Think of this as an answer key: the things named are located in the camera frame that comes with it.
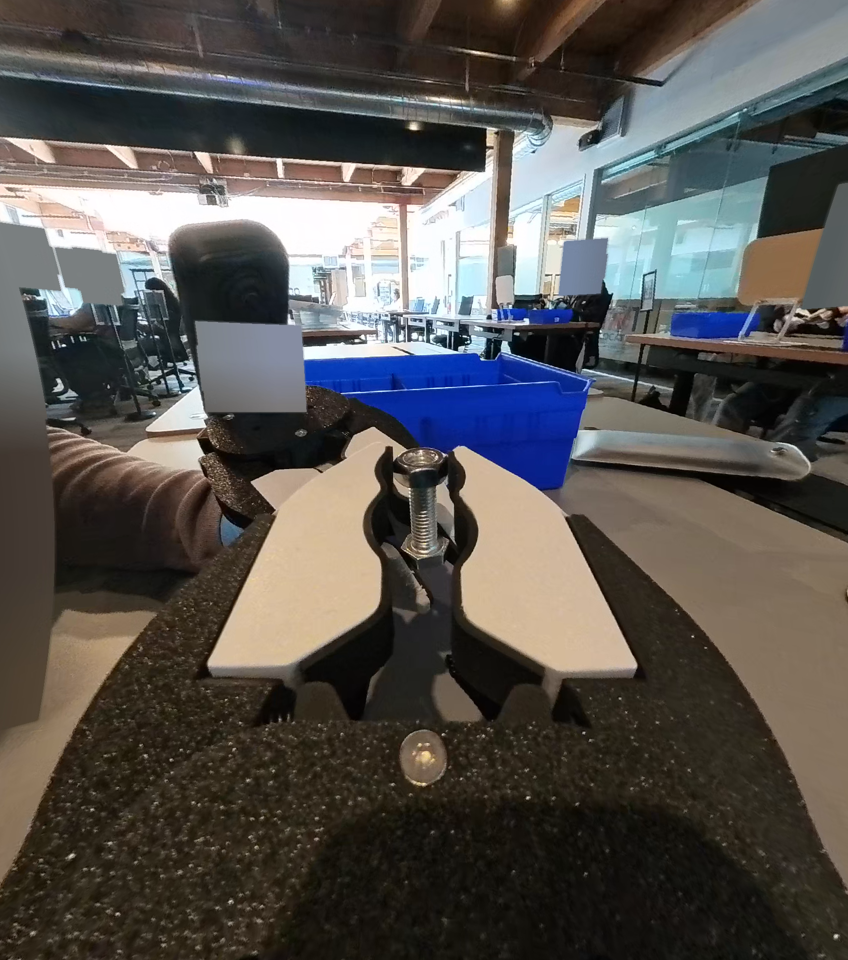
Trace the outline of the grey ceiling duct pipe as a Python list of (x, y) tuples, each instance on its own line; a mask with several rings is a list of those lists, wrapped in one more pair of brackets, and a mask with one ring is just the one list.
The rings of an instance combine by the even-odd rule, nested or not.
[(508, 130), (535, 147), (547, 143), (553, 120), (530, 107), (494, 105), (471, 98), (332, 88), (152, 58), (27, 49), (0, 43), (0, 78), (51, 82), (95, 90), (114, 89), (300, 109), (403, 122)]

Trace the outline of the black office chair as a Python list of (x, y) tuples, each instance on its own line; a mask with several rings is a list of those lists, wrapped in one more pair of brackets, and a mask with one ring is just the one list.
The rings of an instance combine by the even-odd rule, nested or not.
[(179, 330), (168, 327), (169, 318), (142, 312), (136, 297), (125, 297), (139, 311), (139, 342), (113, 346), (94, 334), (55, 336), (48, 328), (49, 292), (21, 289), (30, 325), (47, 404), (57, 401), (62, 387), (77, 397), (76, 411), (99, 419), (118, 413), (119, 402), (150, 402), (173, 397), (171, 378), (182, 372), (189, 354)]

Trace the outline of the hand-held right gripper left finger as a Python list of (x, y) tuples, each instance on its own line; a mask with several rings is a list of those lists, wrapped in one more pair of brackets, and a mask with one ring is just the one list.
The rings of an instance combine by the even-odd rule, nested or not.
[(209, 655), (212, 677), (361, 685), (386, 662), (392, 601), (373, 520), (392, 455), (370, 443), (278, 508)]

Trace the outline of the black ceiling panel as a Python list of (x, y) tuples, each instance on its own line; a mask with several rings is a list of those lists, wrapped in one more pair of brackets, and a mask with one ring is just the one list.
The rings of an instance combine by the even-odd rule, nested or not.
[(0, 77), (0, 137), (482, 171), (482, 127)]

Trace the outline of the black monitor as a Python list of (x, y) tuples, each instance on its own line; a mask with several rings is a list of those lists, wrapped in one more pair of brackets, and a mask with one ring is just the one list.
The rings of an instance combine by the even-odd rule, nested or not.
[(823, 229), (838, 186), (848, 183), (848, 145), (771, 167), (757, 238)]

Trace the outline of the grey pouch with snap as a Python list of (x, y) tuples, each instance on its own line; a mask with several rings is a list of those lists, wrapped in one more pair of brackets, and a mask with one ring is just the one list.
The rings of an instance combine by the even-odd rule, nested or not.
[(610, 429), (578, 432), (571, 461), (786, 482), (800, 481), (812, 471), (804, 453), (789, 443)]

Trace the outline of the wooden table with black legs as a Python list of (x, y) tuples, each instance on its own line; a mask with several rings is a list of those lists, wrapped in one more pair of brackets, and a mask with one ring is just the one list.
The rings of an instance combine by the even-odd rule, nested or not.
[(732, 383), (756, 382), (803, 392), (820, 388), (848, 397), (848, 351), (839, 343), (788, 342), (773, 338), (708, 340), (630, 333), (638, 368), (673, 374), (669, 411), (683, 416), (697, 375)]

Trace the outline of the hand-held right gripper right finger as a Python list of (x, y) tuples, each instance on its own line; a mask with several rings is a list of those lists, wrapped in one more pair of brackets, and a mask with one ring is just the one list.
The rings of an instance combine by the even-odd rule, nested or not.
[(631, 680), (638, 664), (561, 508), (473, 450), (450, 456), (451, 665), (478, 702), (531, 685)]

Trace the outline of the person's left forearm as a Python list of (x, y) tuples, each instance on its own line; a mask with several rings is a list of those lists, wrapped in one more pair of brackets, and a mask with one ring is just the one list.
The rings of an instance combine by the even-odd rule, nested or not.
[(222, 511), (201, 471), (65, 429), (46, 436), (59, 566), (196, 573), (224, 549)]

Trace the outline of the silver hex bolt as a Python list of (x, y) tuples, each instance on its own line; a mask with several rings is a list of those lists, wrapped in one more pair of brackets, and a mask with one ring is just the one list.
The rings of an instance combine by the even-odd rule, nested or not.
[(407, 493), (409, 533), (421, 539), (440, 535), (437, 491), (446, 480), (448, 469), (447, 456), (429, 447), (406, 450), (393, 461), (394, 481)]

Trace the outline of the long office table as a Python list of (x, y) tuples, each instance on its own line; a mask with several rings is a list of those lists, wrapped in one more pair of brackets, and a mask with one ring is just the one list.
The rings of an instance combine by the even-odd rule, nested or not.
[(394, 325), (394, 338), (401, 338), (408, 342), (412, 330), (422, 330), (425, 342), (433, 345), (433, 338), (441, 338), (438, 343), (450, 351), (461, 348), (461, 338), (477, 337), (486, 345), (496, 344), (491, 349), (491, 358), (496, 358), (502, 345), (512, 344), (515, 340), (524, 341), (528, 337), (539, 335), (545, 338), (542, 363), (551, 367), (560, 367), (560, 357), (563, 349), (558, 346), (558, 339), (580, 334), (588, 337), (599, 335), (600, 325), (595, 322), (546, 322), (534, 323), (524, 320), (498, 320), (483, 316), (452, 315), (441, 316), (426, 313), (396, 310), (389, 312), (389, 318)]

